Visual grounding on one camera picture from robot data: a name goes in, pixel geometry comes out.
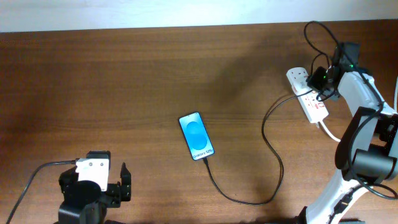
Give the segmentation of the blue Samsung smartphone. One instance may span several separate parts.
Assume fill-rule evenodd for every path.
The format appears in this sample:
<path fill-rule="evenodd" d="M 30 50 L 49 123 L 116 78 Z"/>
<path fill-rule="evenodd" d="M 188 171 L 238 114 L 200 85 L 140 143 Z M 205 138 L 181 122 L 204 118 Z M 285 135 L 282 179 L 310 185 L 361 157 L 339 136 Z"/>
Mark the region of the blue Samsung smartphone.
<path fill-rule="evenodd" d="M 215 153 L 199 112 L 182 116 L 178 121 L 194 161 L 204 159 Z"/>

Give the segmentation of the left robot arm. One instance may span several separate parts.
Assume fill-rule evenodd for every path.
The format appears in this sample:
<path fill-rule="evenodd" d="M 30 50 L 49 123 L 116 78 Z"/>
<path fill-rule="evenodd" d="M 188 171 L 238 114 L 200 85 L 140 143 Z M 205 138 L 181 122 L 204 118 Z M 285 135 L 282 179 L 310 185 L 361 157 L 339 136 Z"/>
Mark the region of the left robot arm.
<path fill-rule="evenodd" d="M 73 161 L 74 167 L 61 173 L 63 202 L 58 209 L 59 224 L 117 224 L 106 218 L 109 208 L 131 200 L 131 173 L 122 163 L 120 181 L 110 184 L 109 151 L 90 151 Z"/>

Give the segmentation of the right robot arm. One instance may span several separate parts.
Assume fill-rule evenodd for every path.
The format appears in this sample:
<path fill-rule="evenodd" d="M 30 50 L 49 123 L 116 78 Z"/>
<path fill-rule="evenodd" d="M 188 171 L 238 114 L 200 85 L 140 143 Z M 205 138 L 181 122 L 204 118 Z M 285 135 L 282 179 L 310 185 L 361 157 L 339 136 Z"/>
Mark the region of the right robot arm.
<path fill-rule="evenodd" d="M 358 67 L 358 56 L 358 44 L 339 42 L 331 68 L 320 67 L 307 78 L 311 89 L 344 98 L 353 118 L 336 148 L 332 179 L 296 223 L 339 223 L 367 192 L 397 200 L 397 192 L 376 191 L 397 176 L 397 111 L 384 101 L 374 78 Z"/>

